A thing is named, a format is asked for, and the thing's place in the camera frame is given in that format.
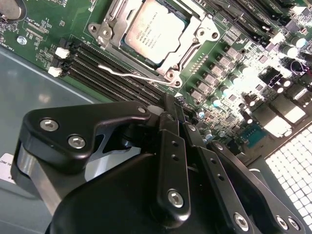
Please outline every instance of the cpu socket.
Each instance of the cpu socket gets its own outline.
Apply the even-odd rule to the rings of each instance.
[[[220,38],[212,18],[192,0],[113,0],[102,24],[88,30],[136,72],[181,87],[187,62],[205,41]]]

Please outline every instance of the sticker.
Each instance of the sticker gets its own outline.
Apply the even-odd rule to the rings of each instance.
[[[15,184],[11,177],[11,166],[14,156],[11,154],[4,154],[0,157],[0,179]]]

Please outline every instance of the motherboard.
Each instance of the motherboard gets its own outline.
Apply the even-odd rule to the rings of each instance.
[[[102,102],[172,94],[236,153],[308,116],[311,39],[311,0],[0,0],[1,46]]]

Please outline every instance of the black ram slot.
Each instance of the black ram slot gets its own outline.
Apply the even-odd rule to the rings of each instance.
[[[71,78],[79,81],[80,83],[82,83],[83,85],[89,87],[90,89],[98,92],[99,94],[106,96],[107,98],[109,98],[111,101],[125,101],[125,98],[119,97],[117,96],[113,91],[107,89],[106,87],[104,87],[103,85],[100,85],[99,83],[95,82],[94,80],[87,78],[81,74],[79,74],[77,71],[75,70],[71,70],[70,71],[70,75]]]
[[[109,61],[106,61],[105,58],[103,57],[103,55],[99,52],[97,52],[96,50],[94,50],[93,48],[85,45],[82,46],[82,48],[80,49],[80,52],[92,59],[94,59],[96,62],[98,62],[99,64],[108,66],[108,67],[113,67],[115,68],[116,71],[120,72],[120,73],[129,73],[130,71],[118,66],[116,63]],[[154,96],[156,96],[158,99],[162,96],[163,92],[161,90],[156,89],[154,86],[150,85],[149,83],[147,83],[144,80],[139,80],[139,79],[135,79],[132,78],[131,79],[131,83],[136,84],[138,87],[141,87],[141,89],[144,89],[144,91],[146,91],[147,93],[153,94]]]
[[[254,5],[254,7],[256,7],[257,10],[266,18],[277,21],[280,17],[282,17],[282,14],[277,13],[271,7],[268,7],[261,0],[249,0],[249,3]]]
[[[99,69],[97,62],[94,62],[87,57],[82,57],[82,54],[79,54],[78,57],[75,58],[75,60],[85,64],[86,67],[88,67],[94,73],[101,75],[103,79],[106,79],[108,82],[111,82],[114,85],[118,85],[120,88],[125,88],[129,92],[132,92],[133,96],[142,97],[144,99],[149,100],[150,102],[156,102],[159,100],[159,98],[143,92],[142,88],[135,87],[133,84],[129,83],[124,78],[111,75],[109,72]]]
[[[148,105],[151,105],[149,101],[145,100],[144,98],[136,96],[134,93],[127,90],[126,88],[120,87],[119,85],[113,82],[107,82],[108,79],[105,79],[104,77],[99,75],[97,72],[92,71],[92,69],[82,66],[82,64],[74,63],[72,65],[72,69],[78,71],[79,73],[81,73],[82,75],[86,77],[89,77],[92,80],[95,80],[97,83],[108,87],[108,89],[112,90],[116,94],[120,94],[121,96],[125,97],[127,100],[138,100]]]
[[[244,4],[236,2],[235,0],[228,0],[228,2],[232,6],[234,6],[235,8],[244,13],[242,18],[245,19],[251,25],[251,27],[257,27],[259,31],[265,33],[272,31],[272,27],[270,25],[266,24],[265,22],[258,19],[256,16],[252,15],[254,14],[254,12],[250,14],[249,9]]]
[[[287,13],[289,11],[289,8],[293,5],[296,5],[296,3],[293,2],[281,2],[279,0],[266,0],[267,5],[276,7],[280,12]]]
[[[236,16],[234,16],[231,12],[223,9],[222,7],[216,5],[212,1],[206,1],[206,3],[215,11],[226,18],[231,24],[233,24],[240,32],[242,32],[248,39],[254,41],[255,43],[265,47],[267,42],[267,38],[264,38],[262,35],[259,35],[250,29],[246,28],[244,22],[240,22]]]

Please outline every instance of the white grid panel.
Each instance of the white grid panel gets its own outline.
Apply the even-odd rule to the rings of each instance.
[[[266,163],[312,230],[312,125]]]

